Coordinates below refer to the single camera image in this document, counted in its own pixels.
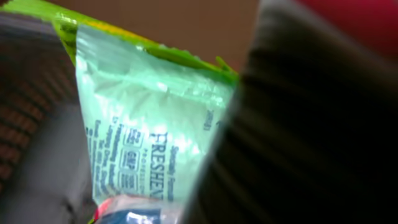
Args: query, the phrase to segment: gray fabric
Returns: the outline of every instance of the gray fabric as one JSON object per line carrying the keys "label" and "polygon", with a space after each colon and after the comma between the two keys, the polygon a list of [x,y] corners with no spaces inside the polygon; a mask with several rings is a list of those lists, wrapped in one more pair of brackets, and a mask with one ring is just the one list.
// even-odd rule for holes
{"label": "gray fabric", "polygon": [[78,105],[64,105],[35,135],[12,186],[0,200],[0,223],[87,223],[90,162]]}

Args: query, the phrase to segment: brown background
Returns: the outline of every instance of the brown background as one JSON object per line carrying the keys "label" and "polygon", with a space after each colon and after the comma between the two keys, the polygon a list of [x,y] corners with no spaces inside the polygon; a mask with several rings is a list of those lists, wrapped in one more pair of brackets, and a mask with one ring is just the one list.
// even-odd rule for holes
{"label": "brown background", "polygon": [[258,0],[50,0],[214,63],[245,63]]}

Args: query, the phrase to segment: green plastic wrapper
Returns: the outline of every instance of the green plastic wrapper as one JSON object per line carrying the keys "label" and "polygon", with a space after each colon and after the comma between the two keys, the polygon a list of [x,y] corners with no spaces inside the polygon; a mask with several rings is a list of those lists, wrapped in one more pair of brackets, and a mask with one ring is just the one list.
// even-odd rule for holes
{"label": "green plastic wrapper", "polygon": [[186,201],[234,92],[230,80],[87,26],[76,46],[96,203],[119,194]]}
{"label": "green plastic wrapper", "polygon": [[236,81],[236,72],[222,58],[217,57],[218,66],[200,60],[186,50],[166,47],[145,37],[112,26],[103,21],[91,18],[78,12],[42,0],[11,0],[0,8],[0,11],[33,16],[43,21],[51,22],[60,37],[65,50],[73,64],[76,54],[76,32],[79,24],[88,25],[108,34],[119,37],[126,42],[141,46],[146,52],[158,58],[169,60],[192,68],[212,70],[222,76]]}

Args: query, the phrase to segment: transparent plastic packaging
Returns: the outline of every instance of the transparent plastic packaging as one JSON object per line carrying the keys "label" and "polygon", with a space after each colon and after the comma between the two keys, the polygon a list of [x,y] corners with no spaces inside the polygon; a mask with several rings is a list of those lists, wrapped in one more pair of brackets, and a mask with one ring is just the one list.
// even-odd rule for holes
{"label": "transparent plastic packaging", "polygon": [[98,207],[96,224],[175,224],[183,213],[179,203],[119,195]]}
{"label": "transparent plastic packaging", "polygon": [[76,49],[95,202],[186,201],[234,92],[230,80],[88,26]]}

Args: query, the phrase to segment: woven texture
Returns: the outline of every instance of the woven texture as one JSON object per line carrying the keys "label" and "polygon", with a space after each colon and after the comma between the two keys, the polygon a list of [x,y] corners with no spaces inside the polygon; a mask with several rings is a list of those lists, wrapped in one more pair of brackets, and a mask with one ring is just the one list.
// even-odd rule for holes
{"label": "woven texture", "polygon": [[74,67],[55,36],[0,29],[0,192],[41,121],[76,98]]}

